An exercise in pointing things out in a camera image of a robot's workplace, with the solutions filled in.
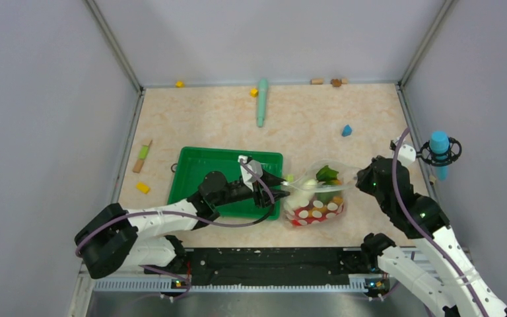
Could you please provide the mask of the clear dotted zip bag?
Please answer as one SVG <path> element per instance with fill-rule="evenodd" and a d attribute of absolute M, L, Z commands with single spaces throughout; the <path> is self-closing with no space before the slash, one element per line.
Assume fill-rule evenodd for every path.
<path fill-rule="evenodd" d="M 323 159 L 301 177 L 286 179 L 282 186 L 284 215 L 290 226 L 308 227 L 333 220 L 347 209 L 347 193 L 355 187 L 360 170 L 343 162 Z"/>

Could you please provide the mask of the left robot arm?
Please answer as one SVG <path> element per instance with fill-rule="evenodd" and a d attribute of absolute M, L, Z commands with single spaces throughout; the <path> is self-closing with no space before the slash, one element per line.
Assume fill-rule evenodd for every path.
<path fill-rule="evenodd" d="M 170 205 L 124 209 L 111 203 L 75 236 L 75 254 L 93 279 L 142 265 L 177 273 L 185 265 L 186 251 L 174 232 L 221 226 L 218 207 L 245 200 L 265 210 L 259 218 L 264 221 L 277 202 L 289 195 L 278 188 L 282 183 L 283 179 L 266 171 L 247 182 L 229 182 L 222 172 L 214 171 L 204 177 L 195 193 Z"/>

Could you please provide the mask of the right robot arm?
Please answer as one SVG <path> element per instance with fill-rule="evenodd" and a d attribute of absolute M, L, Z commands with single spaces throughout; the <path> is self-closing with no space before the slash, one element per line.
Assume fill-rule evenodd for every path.
<path fill-rule="evenodd" d="M 356 176 L 356 188 L 376 199 L 394 227 L 426 256 L 436 275 L 427 273 L 382 233 L 364 238 L 360 262 L 365 270 L 388 273 L 433 316 L 507 316 L 507 304 L 468 258 L 439 204 L 414 191 L 407 168 L 377 156 Z"/>

